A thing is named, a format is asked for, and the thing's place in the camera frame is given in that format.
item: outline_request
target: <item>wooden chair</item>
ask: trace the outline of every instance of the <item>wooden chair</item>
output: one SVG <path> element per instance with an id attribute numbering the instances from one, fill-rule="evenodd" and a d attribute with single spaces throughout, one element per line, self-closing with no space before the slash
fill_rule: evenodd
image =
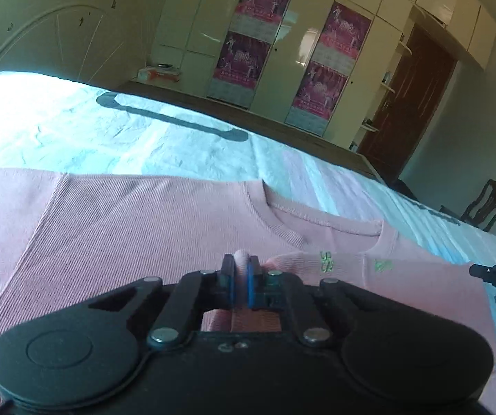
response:
<path id="1" fill-rule="evenodd" d="M 488 188 L 491 188 L 490 195 L 488 195 L 487 200 L 484 202 L 484 205 L 477 209 L 477 212 L 474 214 L 474 216 L 471 216 L 471 211 L 473 211 L 478 204 L 481 202 L 481 200 L 484 198 L 484 196 L 487 193 Z M 484 186 L 482 192 L 480 193 L 479 197 L 473 201 L 463 212 L 463 215 L 461 216 L 460 220 L 472 224 L 474 227 L 479 227 L 481 223 L 484 223 L 488 216 L 496 209 L 496 181 L 493 179 L 489 179 L 486 185 Z M 494 223 L 496 222 L 496 213 L 490 220 L 490 222 L 486 225 L 485 228 L 483 228 L 483 231 L 489 232 Z"/>

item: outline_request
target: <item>pink poster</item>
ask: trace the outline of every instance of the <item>pink poster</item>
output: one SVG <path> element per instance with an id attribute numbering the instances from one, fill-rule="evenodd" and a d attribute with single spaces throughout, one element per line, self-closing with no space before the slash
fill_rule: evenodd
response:
<path id="1" fill-rule="evenodd" d="M 272 44 L 289 0 L 240 0 L 230 31 Z"/>
<path id="2" fill-rule="evenodd" d="M 328 120 L 346 80 L 346 76 L 310 61 L 293 106 Z"/>
<path id="3" fill-rule="evenodd" d="M 348 76 L 354 68 L 371 20 L 335 2 L 312 60 Z"/>
<path id="4" fill-rule="evenodd" d="M 271 46 L 237 33 L 227 33 L 208 96 L 248 107 Z"/>

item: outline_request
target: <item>brown door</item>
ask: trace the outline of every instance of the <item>brown door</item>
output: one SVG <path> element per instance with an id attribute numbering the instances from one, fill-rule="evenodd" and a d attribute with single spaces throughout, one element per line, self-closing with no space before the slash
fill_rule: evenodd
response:
<path id="1" fill-rule="evenodd" d="M 373 126 L 358 153 L 387 183 L 394 182 L 415 150 L 438 106 L 456 61 L 415 25 L 407 42 L 412 55 L 402 57 Z"/>

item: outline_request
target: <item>bed sheet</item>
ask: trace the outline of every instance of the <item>bed sheet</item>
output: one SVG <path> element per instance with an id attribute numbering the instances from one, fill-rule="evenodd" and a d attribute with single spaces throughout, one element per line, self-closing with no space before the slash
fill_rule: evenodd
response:
<path id="1" fill-rule="evenodd" d="M 263 179 L 325 212 L 385 219 L 449 262 L 496 263 L 495 236 L 355 172 L 188 109 L 39 74 L 0 73 L 0 167 Z"/>

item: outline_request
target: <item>shelf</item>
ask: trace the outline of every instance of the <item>shelf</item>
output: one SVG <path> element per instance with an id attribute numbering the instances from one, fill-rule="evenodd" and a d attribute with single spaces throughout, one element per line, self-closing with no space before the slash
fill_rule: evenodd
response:
<path id="1" fill-rule="evenodd" d="M 368 125 L 367 123 L 362 123 L 361 128 L 365 129 L 366 131 L 369 131 L 369 132 L 378 132 L 379 131 L 376 127 Z"/>
<path id="2" fill-rule="evenodd" d="M 403 56 L 411 56 L 411 50 L 409 47 L 403 42 L 398 42 L 398 47 L 396 48 L 396 52 L 400 53 Z"/>
<path id="3" fill-rule="evenodd" d="M 392 87 L 386 85 L 384 82 L 381 82 L 381 86 L 383 86 L 389 92 L 396 93 L 396 91 Z"/>

